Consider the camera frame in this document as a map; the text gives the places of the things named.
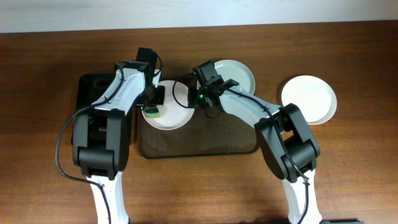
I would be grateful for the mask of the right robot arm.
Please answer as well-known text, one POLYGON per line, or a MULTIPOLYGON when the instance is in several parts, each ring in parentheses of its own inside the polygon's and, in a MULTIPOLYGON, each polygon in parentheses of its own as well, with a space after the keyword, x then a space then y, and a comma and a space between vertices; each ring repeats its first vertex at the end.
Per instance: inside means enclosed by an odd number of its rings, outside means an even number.
POLYGON ((218 108, 250 125, 269 170, 282 181, 289 222, 321 223, 314 188, 320 146, 298 106, 268 103, 234 80, 189 89, 188 105, 218 108))

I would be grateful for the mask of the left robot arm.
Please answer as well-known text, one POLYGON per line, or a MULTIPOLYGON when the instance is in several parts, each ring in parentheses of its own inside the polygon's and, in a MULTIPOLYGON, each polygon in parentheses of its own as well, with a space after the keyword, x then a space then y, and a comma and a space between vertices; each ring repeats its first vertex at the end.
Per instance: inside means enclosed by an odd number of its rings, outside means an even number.
POLYGON ((164 87, 156 64, 117 63, 108 86, 72 116, 73 163, 90 185, 98 223, 129 223, 124 205, 123 171, 129 157, 128 116, 135 106, 159 105, 164 87))

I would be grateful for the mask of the white plate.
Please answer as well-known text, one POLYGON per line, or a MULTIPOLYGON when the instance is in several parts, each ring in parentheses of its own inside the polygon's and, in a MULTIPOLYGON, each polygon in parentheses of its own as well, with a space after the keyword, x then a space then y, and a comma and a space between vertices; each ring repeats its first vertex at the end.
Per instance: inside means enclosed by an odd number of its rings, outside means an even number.
POLYGON ((254 75, 245 64, 236 60, 220 60, 213 63, 224 80, 224 83, 217 86, 223 93, 249 96, 254 94, 256 88, 254 75))
POLYGON ((337 98, 332 87, 324 80, 311 75, 291 78, 282 87, 281 103, 299 107, 308 124, 323 124, 334 116, 337 98))
POLYGON ((174 99, 184 106, 188 105, 188 87, 183 83, 177 82, 172 94, 174 80, 162 80, 160 86, 165 87, 164 104, 157 105, 159 115, 155 118, 146 116, 145 112, 141 112, 143 118, 154 128, 170 131, 181 128, 189 122, 195 110, 193 108, 183 108, 174 99))

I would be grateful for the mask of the green yellow sponge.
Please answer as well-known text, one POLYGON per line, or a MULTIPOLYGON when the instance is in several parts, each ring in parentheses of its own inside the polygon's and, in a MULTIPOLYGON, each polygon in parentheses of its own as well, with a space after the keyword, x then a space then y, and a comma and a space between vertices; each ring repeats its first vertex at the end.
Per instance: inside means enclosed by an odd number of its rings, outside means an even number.
POLYGON ((159 109, 156 106, 146 106, 143 109, 143 113, 148 118, 158 118, 160 116, 159 109))

